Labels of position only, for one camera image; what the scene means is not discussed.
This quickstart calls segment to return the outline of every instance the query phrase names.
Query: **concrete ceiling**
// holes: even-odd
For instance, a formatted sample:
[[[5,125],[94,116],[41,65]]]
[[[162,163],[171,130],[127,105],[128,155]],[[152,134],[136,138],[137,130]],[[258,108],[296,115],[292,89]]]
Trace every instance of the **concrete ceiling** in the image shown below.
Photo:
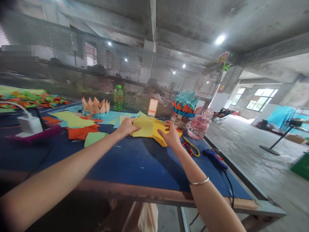
[[[156,52],[205,67],[228,51],[245,67],[241,79],[309,74],[308,0],[16,0],[15,10],[144,49],[153,41]]]

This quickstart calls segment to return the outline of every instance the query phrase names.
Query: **wooden table edge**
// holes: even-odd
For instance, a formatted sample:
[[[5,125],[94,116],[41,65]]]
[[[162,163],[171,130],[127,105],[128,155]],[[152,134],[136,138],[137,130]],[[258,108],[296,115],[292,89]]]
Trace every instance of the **wooden table edge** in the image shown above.
[[[0,169],[0,181],[19,184],[27,175],[28,172],[24,171]],[[96,192],[107,198],[129,198],[134,201],[196,208],[192,194],[189,192],[91,179],[82,180],[75,190]],[[231,198],[224,198],[231,205]],[[258,205],[254,200],[235,198],[234,208],[257,210]]]

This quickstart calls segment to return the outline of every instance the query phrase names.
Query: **green bin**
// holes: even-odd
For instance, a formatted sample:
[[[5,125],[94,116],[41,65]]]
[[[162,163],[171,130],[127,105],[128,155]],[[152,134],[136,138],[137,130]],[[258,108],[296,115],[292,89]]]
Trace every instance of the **green bin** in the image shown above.
[[[309,180],[309,153],[304,153],[304,156],[291,167],[291,171]]]

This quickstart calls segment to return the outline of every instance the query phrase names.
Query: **folding chair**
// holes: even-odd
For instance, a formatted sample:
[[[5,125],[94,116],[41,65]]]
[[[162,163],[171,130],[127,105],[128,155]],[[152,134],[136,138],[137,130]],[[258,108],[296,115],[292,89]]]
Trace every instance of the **folding chair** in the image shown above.
[[[214,122],[219,122],[219,124],[222,124],[223,120],[226,119],[227,117],[229,117],[232,113],[228,114],[227,116],[223,117],[223,118],[219,118],[219,117],[215,117],[214,118]]]

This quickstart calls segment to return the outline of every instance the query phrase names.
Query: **jar lid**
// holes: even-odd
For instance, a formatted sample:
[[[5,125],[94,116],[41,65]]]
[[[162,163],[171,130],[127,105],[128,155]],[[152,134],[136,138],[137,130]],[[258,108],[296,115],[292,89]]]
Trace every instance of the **jar lid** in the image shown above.
[[[202,115],[204,115],[205,117],[209,118],[211,116],[213,116],[214,112],[212,109],[204,109],[202,111]]]

